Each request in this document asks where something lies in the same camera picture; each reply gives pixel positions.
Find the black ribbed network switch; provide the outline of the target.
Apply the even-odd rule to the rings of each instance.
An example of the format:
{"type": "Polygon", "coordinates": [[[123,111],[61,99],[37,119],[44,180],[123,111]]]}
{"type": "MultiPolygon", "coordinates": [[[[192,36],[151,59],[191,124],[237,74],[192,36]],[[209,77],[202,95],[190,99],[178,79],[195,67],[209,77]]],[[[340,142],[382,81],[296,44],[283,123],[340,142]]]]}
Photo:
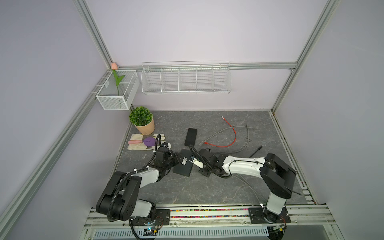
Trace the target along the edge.
{"type": "Polygon", "coordinates": [[[195,146],[198,130],[194,128],[188,128],[187,136],[185,139],[185,147],[195,146]]]}

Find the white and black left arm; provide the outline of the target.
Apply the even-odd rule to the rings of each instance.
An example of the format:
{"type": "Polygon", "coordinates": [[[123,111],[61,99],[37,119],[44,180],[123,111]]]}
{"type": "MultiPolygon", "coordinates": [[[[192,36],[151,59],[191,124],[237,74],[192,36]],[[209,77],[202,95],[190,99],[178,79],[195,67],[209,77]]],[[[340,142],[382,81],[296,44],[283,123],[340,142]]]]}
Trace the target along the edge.
{"type": "Polygon", "coordinates": [[[155,222],[156,204],[139,199],[140,189],[159,182],[181,163],[181,155],[174,153],[169,143],[161,142],[161,137],[156,136],[154,154],[143,168],[112,174],[96,205],[96,212],[107,216],[109,222],[135,218],[155,222]]]}

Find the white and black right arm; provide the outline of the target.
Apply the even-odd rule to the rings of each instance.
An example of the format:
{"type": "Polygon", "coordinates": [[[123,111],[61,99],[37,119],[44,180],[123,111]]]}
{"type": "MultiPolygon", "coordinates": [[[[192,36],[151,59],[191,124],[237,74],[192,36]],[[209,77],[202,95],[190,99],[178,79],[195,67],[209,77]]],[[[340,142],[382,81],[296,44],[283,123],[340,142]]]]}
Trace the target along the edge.
{"type": "Polygon", "coordinates": [[[286,201],[292,197],[297,172],[275,154],[264,158],[238,158],[231,155],[216,156],[208,149],[197,151],[189,146],[194,162],[200,167],[199,173],[206,177],[211,174],[223,179],[233,175],[246,175],[260,178],[270,190],[263,207],[263,220],[267,223],[282,221],[286,224],[287,214],[283,212],[286,201]]]}

